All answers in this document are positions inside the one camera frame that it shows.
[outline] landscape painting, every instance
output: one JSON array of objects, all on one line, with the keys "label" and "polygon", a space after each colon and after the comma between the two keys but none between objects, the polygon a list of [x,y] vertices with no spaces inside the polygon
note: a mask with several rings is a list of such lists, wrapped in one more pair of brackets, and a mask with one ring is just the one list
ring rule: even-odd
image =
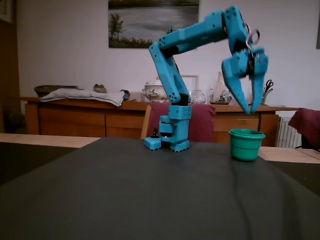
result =
[{"label": "landscape painting", "polygon": [[109,0],[109,48],[149,48],[198,22],[199,0]]}]

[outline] glass jar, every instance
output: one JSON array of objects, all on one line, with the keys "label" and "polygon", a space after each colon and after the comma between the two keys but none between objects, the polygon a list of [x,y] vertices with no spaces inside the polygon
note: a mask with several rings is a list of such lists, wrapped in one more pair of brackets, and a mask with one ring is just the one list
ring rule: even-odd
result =
[{"label": "glass jar", "polygon": [[232,94],[229,92],[224,80],[222,71],[218,73],[218,79],[213,90],[213,98],[210,99],[211,104],[229,104]]},{"label": "glass jar", "polygon": [[206,96],[201,90],[193,90],[191,93],[192,104],[204,104],[206,102]]}]

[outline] radiator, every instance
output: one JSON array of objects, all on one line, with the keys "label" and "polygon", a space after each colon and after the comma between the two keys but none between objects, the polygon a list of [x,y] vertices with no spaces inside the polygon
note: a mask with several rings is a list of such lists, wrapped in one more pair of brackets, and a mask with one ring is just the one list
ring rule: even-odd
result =
[{"label": "radiator", "polygon": [[290,117],[279,118],[279,134],[277,147],[279,148],[295,148],[301,146],[301,134],[295,128],[289,126]]}]

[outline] dark table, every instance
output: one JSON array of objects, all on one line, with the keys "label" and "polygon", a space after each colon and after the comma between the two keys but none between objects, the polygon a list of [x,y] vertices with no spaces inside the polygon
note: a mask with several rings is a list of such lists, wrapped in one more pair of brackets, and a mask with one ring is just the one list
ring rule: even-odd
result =
[{"label": "dark table", "polygon": [[320,239],[319,196],[229,152],[101,138],[0,186],[0,239]]}]

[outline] scissors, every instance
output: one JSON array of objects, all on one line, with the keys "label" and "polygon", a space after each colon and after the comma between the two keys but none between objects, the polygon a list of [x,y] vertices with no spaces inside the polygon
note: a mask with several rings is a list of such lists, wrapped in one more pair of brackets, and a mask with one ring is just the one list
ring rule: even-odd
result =
[{"label": "scissors", "polygon": [[265,91],[264,94],[263,94],[263,96],[267,96],[267,95],[268,95],[269,93],[271,93],[273,90],[274,90],[274,89],[271,88],[271,89],[269,89],[268,91]]},{"label": "scissors", "polygon": [[268,92],[268,90],[274,85],[274,82],[269,79],[266,84],[265,84],[265,88],[264,88],[264,93]]}]

